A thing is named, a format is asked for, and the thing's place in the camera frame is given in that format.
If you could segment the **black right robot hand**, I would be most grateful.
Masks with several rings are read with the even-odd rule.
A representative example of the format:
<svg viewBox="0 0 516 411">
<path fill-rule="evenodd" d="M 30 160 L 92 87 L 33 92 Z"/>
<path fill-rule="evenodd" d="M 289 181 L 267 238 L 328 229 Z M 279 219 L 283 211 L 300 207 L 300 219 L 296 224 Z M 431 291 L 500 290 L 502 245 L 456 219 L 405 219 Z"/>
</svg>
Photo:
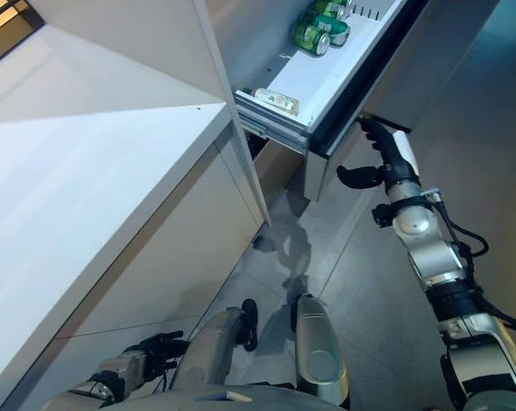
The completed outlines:
<svg viewBox="0 0 516 411">
<path fill-rule="evenodd" d="M 379 167 L 364 166 L 351 170 L 340 165 L 336 174 L 341 183 L 353 189 L 374 188 L 384 184 L 386 190 L 402 182 L 419 185 L 418 173 L 402 156 L 394 135 L 374 120 L 360 118 L 358 123 L 365 132 L 366 139 L 372 142 L 372 148 L 379 151 L 383 164 Z"/>
</svg>

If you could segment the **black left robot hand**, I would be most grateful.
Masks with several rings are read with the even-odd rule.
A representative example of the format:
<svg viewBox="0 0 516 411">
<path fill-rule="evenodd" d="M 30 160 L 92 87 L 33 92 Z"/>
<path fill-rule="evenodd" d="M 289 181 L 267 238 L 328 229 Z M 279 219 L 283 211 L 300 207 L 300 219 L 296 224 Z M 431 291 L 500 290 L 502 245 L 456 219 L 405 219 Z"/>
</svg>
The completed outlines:
<svg viewBox="0 0 516 411">
<path fill-rule="evenodd" d="M 145 353 L 144 377 L 146 382 L 163 376 L 168 370 L 177 367 L 176 359 L 182 357 L 189 346 L 183 339 L 182 330 L 159 333 L 148 337 L 138 344 L 138 350 Z"/>
</svg>

